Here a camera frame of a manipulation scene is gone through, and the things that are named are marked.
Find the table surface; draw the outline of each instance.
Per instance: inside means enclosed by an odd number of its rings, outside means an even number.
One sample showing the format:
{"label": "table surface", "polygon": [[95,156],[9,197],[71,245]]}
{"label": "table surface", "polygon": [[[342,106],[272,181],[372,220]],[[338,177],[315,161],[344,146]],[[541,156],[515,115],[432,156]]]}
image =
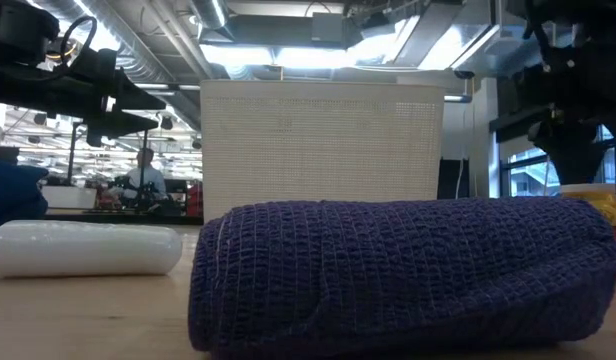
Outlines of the table surface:
{"label": "table surface", "polygon": [[[0,360],[209,358],[190,347],[186,325],[198,228],[176,230],[184,253],[169,276],[1,280]],[[616,360],[616,296],[603,329],[585,341],[432,358]]]}

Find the yellow object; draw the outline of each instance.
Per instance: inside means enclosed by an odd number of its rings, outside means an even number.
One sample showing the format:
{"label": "yellow object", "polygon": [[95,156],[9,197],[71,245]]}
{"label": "yellow object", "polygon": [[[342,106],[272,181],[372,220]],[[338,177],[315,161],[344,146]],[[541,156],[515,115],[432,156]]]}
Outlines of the yellow object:
{"label": "yellow object", "polygon": [[588,201],[616,226],[616,190],[614,184],[581,184],[561,187],[564,197]]}

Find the blue cloth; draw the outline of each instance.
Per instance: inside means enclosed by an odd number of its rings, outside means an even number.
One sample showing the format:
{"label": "blue cloth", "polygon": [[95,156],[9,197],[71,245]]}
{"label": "blue cloth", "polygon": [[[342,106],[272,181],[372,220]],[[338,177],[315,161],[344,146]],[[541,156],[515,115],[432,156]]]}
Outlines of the blue cloth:
{"label": "blue cloth", "polygon": [[202,229],[189,334],[220,358],[580,340],[615,282],[612,228],[580,200],[259,204]]}
{"label": "blue cloth", "polygon": [[43,218],[48,202],[37,182],[46,175],[46,169],[0,161],[0,226],[11,220]]}

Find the white cylinder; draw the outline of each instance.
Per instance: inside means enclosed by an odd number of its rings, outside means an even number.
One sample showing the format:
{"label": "white cylinder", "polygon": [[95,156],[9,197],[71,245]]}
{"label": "white cylinder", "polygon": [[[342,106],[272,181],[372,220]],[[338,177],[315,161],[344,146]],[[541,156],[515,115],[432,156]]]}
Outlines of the white cylinder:
{"label": "white cylinder", "polygon": [[181,250],[164,227],[11,221],[0,227],[0,277],[161,275]]}

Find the ceiling light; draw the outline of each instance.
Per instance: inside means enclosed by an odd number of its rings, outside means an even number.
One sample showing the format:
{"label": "ceiling light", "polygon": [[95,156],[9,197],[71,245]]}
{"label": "ceiling light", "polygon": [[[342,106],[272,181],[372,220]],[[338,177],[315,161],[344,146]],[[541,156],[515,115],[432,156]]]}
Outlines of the ceiling light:
{"label": "ceiling light", "polygon": [[168,84],[135,84],[135,86],[144,90],[168,90]]}
{"label": "ceiling light", "polygon": [[37,125],[45,125],[47,118],[48,117],[45,113],[36,113],[35,116],[32,118],[32,121]]}
{"label": "ceiling light", "polygon": [[164,130],[172,130],[173,124],[172,124],[172,118],[170,116],[163,116],[161,118],[161,124],[160,124],[161,128]]}
{"label": "ceiling light", "polygon": [[221,65],[270,65],[272,56],[265,47],[200,45],[211,63]]}
{"label": "ceiling light", "polygon": [[152,96],[175,96],[174,91],[146,90],[146,92]]}
{"label": "ceiling light", "polygon": [[473,44],[466,52],[463,53],[450,67],[455,70],[463,65],[468,59],[470,59],[475,53],[483,47],[488,40],[490,40],[495,34],[499,32],[501,27],[499,25],[493,26],[488,32],[482,36],[475,44]]}
{"label": "ceiling light", "polygon": [[362,40],[348,49],[348,55],[356,61],[370,60],[384,56],[390,50],[397,34],[376,35]]}
{"label": "ceiling light", "polygon": [[276,65],[300,69],[339,69],[354,64],[354,59],[345,50],[284,48],[279,52]]}
{"label": "ceiling light", "polygon": [[397,56],[399,56],[401,49],[403,49],[406,45],[406,41],[408,41],[410,35],[412,35],[412,32],[415,31],[415,27],[417,26],[419,19],[421,19],[421,17],[417,15],[409,18],[408,20],[401,20],[395,24],[395,32],[398,35],[390,50],[388,50],[386,55],[384,55],[384,64],[395,61]]}
{"label": "ceiling light", "polygon": [[179,85],[180,90],[199,91],[199,88],[200,88],[199,85]]}
{"label": "ceiling light", "polygon": [[444,96],[444,101],[455,103],[469,103],[472,101],[472,97],[467,95],[446,95]]}
{"label": "ceiling light", "polygon": [[451,26],[437,43],[430,49],[428,55],[417,66],[421,70],[445,70],[463,52],[461,31],[457,26]]}

